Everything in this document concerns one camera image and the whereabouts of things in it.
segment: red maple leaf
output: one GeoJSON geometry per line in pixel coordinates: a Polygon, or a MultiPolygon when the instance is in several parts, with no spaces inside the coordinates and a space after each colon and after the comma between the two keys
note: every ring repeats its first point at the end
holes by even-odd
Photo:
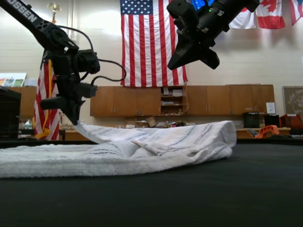
{"type": "Polygon", "coordinates": [[[276,6],[277,6],[276,0],[263,0],[260,4],[263,5],[263,7],[269,5],[268,12],[274,12],[276,10],[276,6]]]}

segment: black tabletop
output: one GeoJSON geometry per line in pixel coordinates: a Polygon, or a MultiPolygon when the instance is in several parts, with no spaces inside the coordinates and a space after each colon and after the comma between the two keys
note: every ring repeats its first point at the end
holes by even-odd
{"type": "Polygon", "coordinates": [[[0,180],[6,226],[298,226],[303,149],[238,144],[229,159],[154,174],[0,180]]]}

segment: canadian flag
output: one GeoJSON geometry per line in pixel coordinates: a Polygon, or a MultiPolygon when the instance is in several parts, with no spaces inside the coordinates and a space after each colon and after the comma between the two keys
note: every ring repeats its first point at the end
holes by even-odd
{"type": "Polygon", "coordinates": [[[229,24],[233,28],[250,29],[255,28],[255,16],[248,9],[244,8],[241,13],[229,24]]]}
{"type": "Polygon", "coordinates": [[[303,17],[302,4],[303,0],[289,0],[292,25],[294,25],[301,17],[303,17]]]}
{"type": "Polygon", "coordinates": [[[260,0],[256,13],[260,28],[280,29],[285,27],[282,17],[282,0],[260,0]]]}

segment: bulletin board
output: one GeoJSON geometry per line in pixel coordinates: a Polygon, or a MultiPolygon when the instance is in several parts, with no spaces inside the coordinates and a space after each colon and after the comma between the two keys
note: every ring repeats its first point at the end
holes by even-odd
{"type": "Polygon", "coordinates": [[[303,87],[283,87],[286,114],[299,114],[303,119],[303,87]]]}

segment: flag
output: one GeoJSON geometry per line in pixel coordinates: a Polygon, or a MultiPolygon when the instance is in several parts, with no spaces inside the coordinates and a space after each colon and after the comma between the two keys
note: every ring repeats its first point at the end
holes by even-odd
{"type": "Polygon", "coordinates": [[[120,0],[122,65],[128,87],[166,87],[187,81],[185,66],[167,64],[178,42],[174,20],[166,10],[172,0],[120,0]]]}
{"type": "Polygon", "coordinates": [[[282,0],[260,0],[256,12],[260,28],[280,29],[285,27],[282,17],[282,0]]]}
{"type": "Polygon", "coordinates": [[[38,87],[35,100],[35,112],[33,126],[37,139],[58,140],[59,139],[59,111],[43,110],[40,106],[42,100],[56,97],[58,88],[53,80],[55,74],[50,60],[42,61],[38,87]]]}
{"type": "Polygon", "coordinates": [[[289,0],[292,25],[294,25],[301,17],[303,17],[302,5],[303,0],[289,0]]]}
{"type": "MultiPolygon", "coordinates": [[[[207,2],[210,6],[214,2],[214,0],[208,0],[207,2]]],[[[205,5],[205,2],[204,0],[192,0],[192,4],[194,5],[195,10],[199,10],[205,5]]]]}
{"type": "Polygon", "coordinates": [[[250,29],[255,28],[255,16],[247,8],[244,8],[241,13],[229,24],[232,28],[250,29]]]}

